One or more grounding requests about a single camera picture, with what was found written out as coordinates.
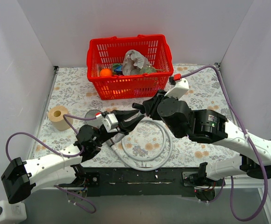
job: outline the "orange fruit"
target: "orange fruit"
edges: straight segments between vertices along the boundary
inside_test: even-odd
[[[113,74],[113,72],[110,69],[102,69],[100,71],[100,76],[101,77],[112,76],[112,74]]]

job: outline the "white hose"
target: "white hose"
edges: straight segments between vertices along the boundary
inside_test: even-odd
[[[160,149],[160,151],[152,156],[152,157],[149,157],[149,158],[138,158],[138,157],[135,157],[133,156],[131,153],[129,153],[126,148],[125,148],[125,144],[124,144],[124,138],[121,140],[121,143],[122,143],[122,147],[123,147],[123,150],[124,152],[127,154],[127,156],[129,156],[130,158],[136,160],[136,161],[151,161],[157,157],[159,157],[159,155],[164,151],[164,147],[165,147],[165,142],[166,142],[166,135],[168,136],[169,138],[169,143],[170,143],[170,149],[169,149],[169,153],[167,155],[167,157],[165,158],[165,160],[163,162],[161,162],[160,164],[156,165],[155,167],[150,167],[150,168],[141,168],[141,167],[136,167],[130,163],[128,163],[126,160],[124,160],[123,156],[120,155],[120,153],[118,152],[118,149],[116,147],[116,145],[112,145],[111,148],[114,150],[114,152],[117,154],[117,156],[122,160],[122,162],[133,168],[133,169],[136,169],[136,170],[140,170],[140,171],[151,171],[151,170],[155,170],[155,169],[158,169],[160,167],[162,167],[170,158],[171,154],[172,154],[172,150],[173,150],[173,141],[172,141],[172,137],[170,136],[170,133],[168,132],[168,130],[165,128],[165,126],[158,122],[158,121],[155,121],[155,120],[151,120],[151,119],[143,119],[141,120],[140,122],[151,122],[151,123],[154,123],[155,125],[157,125],[160,129],[160,131],[162,132],[163,134],[163,144],[162,144],[162,147]]]

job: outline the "floral tablecloth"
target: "floral tablecloth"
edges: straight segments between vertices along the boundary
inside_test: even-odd
[[[200,68],[200,65],[175,64],[174,74],[186,74]],[[72,115],[84,117],[92,109],[101,111],[131,110],[132,103],[142,103],[148,98],[133,98],[103,101],[97,94],[94,86],[86,78],[87,68],[60,68],[57,74],[54,89],[50,98],[47,112],[54,106],[63,105]],[[227,102],[223,96],[220,84],[212,69],[205,69],[187,78],[190,90],[181,98],[188,103],[190,108],[212,109],[224,114],[232,120]],[[84,121],[75,120],[73,125],[80,128]],[[73,130],[58,131],[46,118],[42,124],[40,140],[56,150],[72,144],[75,139]],[[158,152],[162,144],[162,134],[157,126],[152,123],[140,123],[136,129],[125,137],[125,146],[134,156],[152,156]],[[150,167],[161,163],[168,153],[167,140],[164,152],[150,162],[137,162],[129,159],[121,143],[117,143],[119,152],[128,162],[140,167]],[[41,157],[51,153],[40,144],[32,152],[32,158]],[[191,142],[187,137],[176,139],[173,137],[173,153],[165,167],[196,167],[201,162],[220,161],[235,156],[236,152],[220,146],[198,144]],[[84,167],[124,167],[118,156],[106,145],[93,159],[83,163]]]

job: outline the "gray floor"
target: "gray floor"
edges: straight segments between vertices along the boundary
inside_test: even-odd
[[[91,198],[97,206],[88,214],[69,204],[66,194],[56,189],[40,190],[25,200],[28,218],[24,224],[215,224],[241,223],[230,210],[230,189],[211,205],[190,202],[179,196],[102,196]],[[257,189],[235,189],[239,217],[250,216],[260,203]],[[247,223],[268,223],[264,210]]]

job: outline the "robotic arm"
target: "robotic arm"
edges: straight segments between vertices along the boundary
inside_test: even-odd
[[[133,104],[133,111],[104,112],[96,116],[102,122],[95,128],[84,125],[77,134],[77,141],[63,149],[60,155],[50,154],[33,160],[12,160],[1,179],[9,203],[17,203],[38,189],[59,185],[78,187],[98,185],[99,174],[86,173],[82,162],[93,158],[100,151],[102,143],[114,144],[117,134],[129,134],[146,114],[153,120],[162,120],[176,138],[188,136],[191,141],[227,147],[240,155],[215,163],[201,163],[198,173],[187,179],[192,185],[203,185],[205,180],[217,181],[231,175],[247,174],[262,179],[262,171],[256,156],[242,130],[224,115],[212,110],[191,110],[185,101],[179,99],[188,91],[185,78],[170,78],[174,85],[168,92],[159,90],[154,97]],[[142,115],[128,120],[140,112]],[[264,140],[249,133],[271,178],[271,140]],[[66,157],[81,153],[76,157]]]

